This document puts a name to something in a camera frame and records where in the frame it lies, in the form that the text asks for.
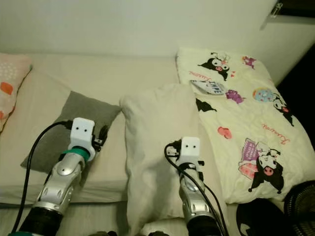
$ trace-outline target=bed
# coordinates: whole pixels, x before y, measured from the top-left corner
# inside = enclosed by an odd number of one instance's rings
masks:
[[[19,204],[28,155],[37,135],[60,114],[71,90],[111,104],[122,95],[178,81],[173,58],[31,54],[32,71],[22,83],[15,111],[0,135],[0,203]],[[84,188],[73,202],[126,201],[125,118],[114,120]],[[36,199],[45,173],[31,171],[26,204]]]

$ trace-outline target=black cable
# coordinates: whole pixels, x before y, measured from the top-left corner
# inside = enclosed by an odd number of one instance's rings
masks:
[[[216,213],[216,211],[214,210],[214,208],[213,208],[213,206],[212,206],[212,204],[211,204],[209,198],[207,197],[207,195],[205,194],[205,192],[203,191],[203,189],[200,187],[200,185],[197,183],[197,181],[196,181],[193,177],[191,177],[186,171],[181,170],[181,169],[169,158],[169,156],[167,155],[167,151],[166,151],[167,148],[168,148],[168,147],[172,147],[172,146],[173,146],[172,144],[168,144],[168,145],[166,145],[166,147],[165,147],[165,149],[164,149],[164,155],[165,155],[166,160],[167,160],[178,172],[180,172],[181,174],[183,174],[183,175],[185,175],[186,177],[188,177],[188,178],[196,185],[196,187],[198,188],[198,190],[201,192],[203,198],[205,199],[207,205],[208,205],[209,208],[211,209],[211,211],[212,211],[214,217],[216,218],[221,233],[222,233],[223,235],[225,235],[225,236],[228,236],[229,234],[228,234],[228,231],[227,231],[227,229],[226,229],[226,225],[225,225],[225,221],[224,221],[224,216],[223,216],[223,214],[222,214],[222,210],[221,210],[220,204],[219,204],[219,202],[218,202],[218,200],[217,200],[217,197],[215,197],[215,199],[216,199],[216,201],[217,201],[218,208],[219,208],[219,210],[220,210],[220,216],[221,216],[221,218],[223,219],[222,224],[223,224],[224,230],[222,229],[222,226],[221,226],[221,223],[220,223],[220,219],[219,219],[219,217],[217,216],[217,213]]]
[[[17,228],[19,226],[21,217],[22,217],[22,213],[23,213],[23,209],[24,209],[24,205],[25,205],[25,200],[26,200],[26,194],[27,194],[27,190],[28,190],[29,178],[30,178],[31,161],[32,161],[32,157],[33,157],[35,148],[36,148],[39,140],[44,136],[44,134],[48,130],[50,130],[51,128],[53,128],[53,127],[55,127],[57,125],[60,125],[60,124],[65,125],[65,126],[70,125],[70,123],[68,121],[59,121],[59,122],[56,122],[56,123],[53,123],[53,124],[49,125],[46,129],[44,129],[43,132],[40,133],[40,135],[37,137],[37,139],[35,140],[32,148],[31,148],[31,151],[30,151],[30,154],[29,154],[29,157],[28,157],[28,164],[27,164],[27,168],[26,168],[26,174],[25,174],[24,187],[23,187],[23,193],[22,193],[22,199],[21,199],[21,203],[20,203],[20,208],[19,208],[19,212],[18,212],[18,215],[16,217],[16,220],[15,220],[15,223],[14,223],[14,226],[13,226],[13,229],[12,229],[11,233],[15,233],[16,232],[16,230],[17,230]]]
[[[223,213],[222,213],[222,210],[221,210],[220,203],[219,203],[215,193],[211,190],[211,188],[209,188],[206,184],[204,184],[204,185],[205,185],[206,189],[209,190],[209,192],[212,194],[212,196],[216,200],[217,206],[219,208],[220,216],[221,216],[221,221],[222,221],[222,224],[223,224],[223,227],[224,227],[224,231],[227,232],[227,228],[226,228],[226,224],[225,224],[225,220],[224,220],[224,216],[223,216]]]

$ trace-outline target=gray cushion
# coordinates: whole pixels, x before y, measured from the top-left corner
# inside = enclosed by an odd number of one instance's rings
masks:
[[[103,126],[110,127],[120,110],[119,106],[88,98],[72,91],[55,122],[65,119],[73,120],[76,117],[91,119],[95,122],[94,134],[98,136]],[[39,141],[31,161],[31,169],[50,172],[58,162],[60,154],[67,150],[69,144],[70,130],[61,125],[52,128]],[[24,159],[21,166],[25,168],[27,161],[28,157]]]

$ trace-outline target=pink heart print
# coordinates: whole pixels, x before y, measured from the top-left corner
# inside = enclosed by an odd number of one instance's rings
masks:
[[[231,131],[228,128],[223,128],[223,127],[220,126],[218,128],[218,133],[221,134],[222,136],[224,136],[226,139],[231,139],[232,138]]]

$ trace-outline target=black fan grille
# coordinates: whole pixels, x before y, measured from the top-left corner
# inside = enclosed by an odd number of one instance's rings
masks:
[[[297,236],[315,236],[315,181],[293,187],[285,198],[284,213]]]

